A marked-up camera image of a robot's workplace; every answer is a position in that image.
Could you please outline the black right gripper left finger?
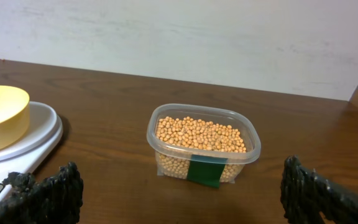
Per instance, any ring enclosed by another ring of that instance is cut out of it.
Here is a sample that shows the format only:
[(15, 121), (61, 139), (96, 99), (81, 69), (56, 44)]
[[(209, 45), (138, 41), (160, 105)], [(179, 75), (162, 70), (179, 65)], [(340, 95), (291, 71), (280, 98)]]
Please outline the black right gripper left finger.
[(30, 173), (11, 172), (2, 182), (12, 193), (0, 202), (0, 224), (74, 224), (83, 205), (83, 179), (74, 162), (37, 182)]

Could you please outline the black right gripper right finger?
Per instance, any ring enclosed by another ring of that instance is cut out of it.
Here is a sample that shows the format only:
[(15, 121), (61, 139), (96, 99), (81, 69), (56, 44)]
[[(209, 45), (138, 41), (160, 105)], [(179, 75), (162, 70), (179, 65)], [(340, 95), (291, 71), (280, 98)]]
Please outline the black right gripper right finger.
[(284, 161), (280, 190), (288, 223), (358, 224), (358, 195), (302, 166), (296, 155)]

